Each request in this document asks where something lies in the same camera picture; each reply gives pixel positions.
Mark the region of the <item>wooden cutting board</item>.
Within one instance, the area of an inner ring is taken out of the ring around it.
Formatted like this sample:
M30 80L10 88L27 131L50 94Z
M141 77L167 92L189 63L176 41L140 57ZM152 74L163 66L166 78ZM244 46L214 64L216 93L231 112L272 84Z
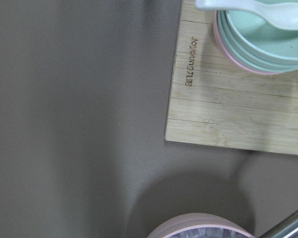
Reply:
M216 44L214 18L181 4L165 140L298 155L298 70L238 67Z

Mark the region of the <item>pink ice bowl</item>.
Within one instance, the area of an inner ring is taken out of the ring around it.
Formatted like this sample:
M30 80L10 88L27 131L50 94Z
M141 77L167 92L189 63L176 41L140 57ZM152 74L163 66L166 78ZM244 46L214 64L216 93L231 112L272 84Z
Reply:
M253 235L222 217L189 213L167 220L149 234L150 238L252 238Z

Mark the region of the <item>stacked green bowls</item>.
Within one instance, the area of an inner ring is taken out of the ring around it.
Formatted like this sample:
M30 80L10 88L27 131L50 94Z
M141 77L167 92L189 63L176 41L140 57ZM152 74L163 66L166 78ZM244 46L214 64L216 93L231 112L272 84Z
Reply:
M219 47L248 71L269 75L298 69L298 30L281 30L236 10L217 10L213 27Z

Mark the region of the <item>white ceramic spoon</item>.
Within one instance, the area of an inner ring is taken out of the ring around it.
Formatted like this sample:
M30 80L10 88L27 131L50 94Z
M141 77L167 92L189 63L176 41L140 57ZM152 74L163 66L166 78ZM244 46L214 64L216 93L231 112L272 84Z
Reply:
M298 2L266 4L256 0L197 0L197 10L238 10L253 13L275 28L298 30Z

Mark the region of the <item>metal ice scoop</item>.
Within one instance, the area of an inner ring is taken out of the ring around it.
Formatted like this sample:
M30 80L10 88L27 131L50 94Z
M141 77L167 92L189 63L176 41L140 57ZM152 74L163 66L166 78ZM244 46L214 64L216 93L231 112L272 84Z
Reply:
M298 236L298 210L268 230L260 238L295 238Z

